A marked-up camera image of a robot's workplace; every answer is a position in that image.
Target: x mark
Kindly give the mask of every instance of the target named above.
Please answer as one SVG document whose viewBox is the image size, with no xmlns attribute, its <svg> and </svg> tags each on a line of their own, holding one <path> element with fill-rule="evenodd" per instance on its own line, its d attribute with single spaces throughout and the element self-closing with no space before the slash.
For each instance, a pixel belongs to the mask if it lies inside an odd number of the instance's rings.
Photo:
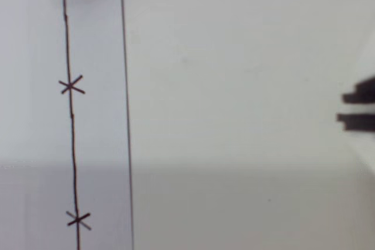
<svg viewBox="0 0 375 250">
<path fill-rule="evenodd" d="M 88 225 L 86 225 L 84 222 L 82 222 L 83 219 L 86 219 L 88 216 L 90 216 L 91 214 L 90 213 L 87 213 L 86 215 L 83 215 L 82 217 L 76 217 L 74 216 L 71 212 L 69 211 L 66 211 L 66 214 L 68 214 L 69 216 L 71 216 L 72 218 L 74 218 L 73 221 L 69 222 L 68 223 L 68 226 L 71 226 L 73 224 L 81 224 L 83 225 L 85 228 L 87 228 L 89 231 L 91 231 L 91 227 L 89 227 Z"/>
<path fill-rule="evenodd" d="M 71 83 L 68 83 L 68 84 L 59 80 L 60 84 L 63 84 L 64 86 L 66 86 L 66 88 L 63 91 L 61 91 L 61 94 L 64 94 L 66 91 L 71 90 L 71 89 L 76 90 L 76 91 L 78 91 L 78 92 L 80 92 L 82 94 L 85 94 L 85 92 L 83 90 L 81 90 L 79 88 L 76 88 L 74 86 L 75 83 L 77 83 L 78 81 L 80 81 L 82 78 L 83 78 L 83 76 L 78 76 L 74 81 L 72 81 Z"/>
</svg>

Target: black line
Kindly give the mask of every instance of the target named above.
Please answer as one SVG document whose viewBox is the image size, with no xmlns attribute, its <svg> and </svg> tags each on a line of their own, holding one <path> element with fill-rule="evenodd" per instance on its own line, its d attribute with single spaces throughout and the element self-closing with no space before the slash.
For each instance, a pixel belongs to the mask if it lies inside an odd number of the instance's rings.
<svg viewBox="0 0 375 250">
<path fill-rule="evenodd" d="M 128 158 L 129 158 L 129 189 L 130 189 L 130 221 L 131 221 L 131 249 L 134 250 L 134 213 L 133 213 L 133 183 L 131 166 L 131 135 L 130 135 L 130 110 L 129 110 L 129 83 L 128 83 L 128 60 L 125 32 L 125 0 L 121 0 L 121 20 L 122 20 L 122 43 L 124 45 L 124 65 L 125 65 L 125 100 L 127 108 L 127 135 L 128 135 Z"/>
<path fill-rule="evenodd" d="M 71 72 L 70 72 L 70 48 L 69 48 L 69 20 L 66 9 L 66 0 L 63 0 L 63 13 L 65 23 L 65 43 L 66 43 L 66 72 L 68 77 L 68 84 L 71 85 Z M 74 209 L 76 217 L 79 217 L 78 207 L 78 194 L 77 194 L 77 164 L 76 164 L 76 135 L 74 128 L 74 112 L 73 112 L 73 93 L 69 89 L 69 110 L 71 120 L 71 158 L 73 164 L 73 192 L 74 192 Z M 77 234 L 77 250 L 80 250 L 80 224 L 76 224 Z"/>
</svg>

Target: black object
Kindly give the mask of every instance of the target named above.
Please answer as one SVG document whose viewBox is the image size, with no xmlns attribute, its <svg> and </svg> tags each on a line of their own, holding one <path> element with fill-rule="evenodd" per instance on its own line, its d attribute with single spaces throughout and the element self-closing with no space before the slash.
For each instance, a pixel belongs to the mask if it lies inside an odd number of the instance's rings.
<svg viewBox="0 0 375 250">
<path fill-rule="evenodd" d="M 375 104 L 375 77 L 356 84 L 356 91 L 343 94 L 346 104 Z M 375 132 L 375 114 L 338 114 L 347 131 Z"/>
<path fill-rule="evenodd" d="M 374 104 L 375 103 L 375 77 L 356 84 L 356 91 L 344 94 L 346 104 Z"/>
<path fill-rule="evenodd" d="M 375 132 L 375 114 L 338 114 L 337 120 L 345 123 L 347 131 Z"/>
</svg>

